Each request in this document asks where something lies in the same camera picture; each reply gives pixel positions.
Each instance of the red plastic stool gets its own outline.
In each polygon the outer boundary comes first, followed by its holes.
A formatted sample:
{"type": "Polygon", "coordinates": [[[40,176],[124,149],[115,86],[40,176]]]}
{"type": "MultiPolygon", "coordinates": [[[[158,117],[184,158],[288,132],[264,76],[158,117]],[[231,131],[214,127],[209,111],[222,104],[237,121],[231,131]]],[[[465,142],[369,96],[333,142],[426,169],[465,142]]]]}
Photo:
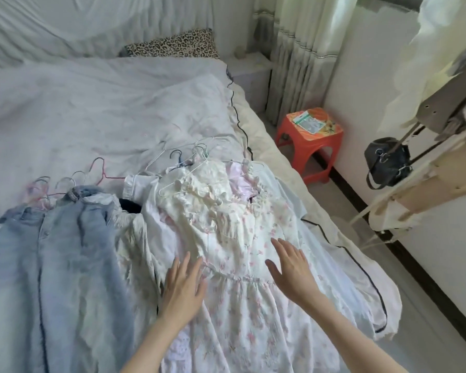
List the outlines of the red plastic stool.
{"type": "Polygon", "coordinates": [[[278,128],[275,140],[276,146],[282,147],[289,144],[294,145],[295,155],[292,160],[292,168],[294,168],[300,176],[304,173],[305,164],[313,153],[321,150],[321,148],[330,147],[331,156],[328,156],[328,154],[323,150],[319,152],[327,163],[326,169],[320,173],[303,177],[305,184],[316,181],[327,183],[329,181],[329,171],[335,163],[336,156],[338,155],[338,151],[342,144],[343,130],[340,125],[330,120],[329,115],[322,108],[313,108],[308,111],[311,116],[318,120],[326,120],[326,126],[323,127],[321,131],[312,134],[293,123],[293,119],[304,113],[304,111],[293,112],[292,114],[285,116],[283,122],[278,128]],[[280,138],[283,134],[290,136],[290,140],[280,143],[280,138]]]}

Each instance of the leopard print pillow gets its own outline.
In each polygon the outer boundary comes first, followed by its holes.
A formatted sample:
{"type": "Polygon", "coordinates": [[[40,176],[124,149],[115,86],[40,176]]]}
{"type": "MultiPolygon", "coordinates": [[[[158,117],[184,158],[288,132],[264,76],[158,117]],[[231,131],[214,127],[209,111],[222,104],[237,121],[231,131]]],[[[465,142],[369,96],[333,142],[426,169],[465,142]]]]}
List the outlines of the leopard print pillow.
{"type": "Polygon", "coordinates": [[[176,58],[219,59],[211,29],[195,29],[168,38],[134,43],[120,56],[174,56],[176,58]]]}

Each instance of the jeans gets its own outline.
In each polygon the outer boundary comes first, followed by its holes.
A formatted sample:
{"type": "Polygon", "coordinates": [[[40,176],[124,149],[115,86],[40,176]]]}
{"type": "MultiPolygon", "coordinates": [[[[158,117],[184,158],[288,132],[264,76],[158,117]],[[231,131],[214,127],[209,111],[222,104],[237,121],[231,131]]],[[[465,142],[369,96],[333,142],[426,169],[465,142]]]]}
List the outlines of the jeans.
{"type": "Polygon", "coordinates": [[[80,186],[53,210],[0,218],[0,372],[115,373],[131,357],[112,204],[83,200],[99,191],[80,186]]]}

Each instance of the black baseboard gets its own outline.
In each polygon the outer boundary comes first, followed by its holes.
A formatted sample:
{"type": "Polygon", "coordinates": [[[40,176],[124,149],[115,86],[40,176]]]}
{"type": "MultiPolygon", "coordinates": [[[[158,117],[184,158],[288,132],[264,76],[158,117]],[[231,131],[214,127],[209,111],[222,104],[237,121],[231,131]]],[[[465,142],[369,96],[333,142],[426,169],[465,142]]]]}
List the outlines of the black baseboard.
{"type": "MultiPolygon", "coordinates": [[[[323,168],[326,168],[326,161],[319,154],[314,154],[313,157],[323,168]]],[[[340,173],[332,168],[329,174],[330,179],[335,182],[340,191],[347,197],[347,199],[352,203],[354,208],[361,212],[368,205],[361,197],[354,191],[354,189],[347,183],[347,181],[340,175],[340,173]]],[[[389,241],[392,238],[392,233],[386,231],[384,233],[377,233],[378,237],[382,241],[389,241]]],[[[441,290],[438,284],[429,276],[429,274],[424,270],[424,268],[419,264],[416,259],[407,251],[402,243],[399,241],[386,244],[388,249],[392,252],[393,255],[402,263],[405,269],[411,274],[412,277],[418,282],[418,284],[423,288],[426,294],[432,299],[432,301],[437,305],[440,311],[444,316],[449,320],[454,328],[459,332],[461,337],[466,341],[466,316],[461,313],[458,307],[452,302],[452,300],[441,290]]]]}

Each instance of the tiled floor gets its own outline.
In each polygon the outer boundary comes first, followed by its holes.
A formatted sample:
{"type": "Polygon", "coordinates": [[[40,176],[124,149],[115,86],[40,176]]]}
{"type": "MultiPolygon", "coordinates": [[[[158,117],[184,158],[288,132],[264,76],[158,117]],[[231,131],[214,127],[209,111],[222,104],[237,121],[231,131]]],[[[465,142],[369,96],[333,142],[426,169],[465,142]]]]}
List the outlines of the tiled floor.
{"type": "MultiPolygon", "coordinates": [[[[274,136],[275,128],[262,114],[259,117],[268,133],[274,136]]],[[[288,158],[293,155],[290,146],[281,151],[288,158]]],[[[314,160],[306,168],[309,172],[320,169],[314,160]]],[[[348,225],[347,221],[357,211],[332,181],[310,184],[309,192],[361,249],[374,237],[375,233],[364,220],[353,227],[348,225]]],[[[387,247],[376,240],[369,245],[372,246],[365,248],[366,255],[378,262],[398,285],[403,302],[399,332],[393,340],[378,344],[410,373],[466,373],[466,342],[387,247]]]]}

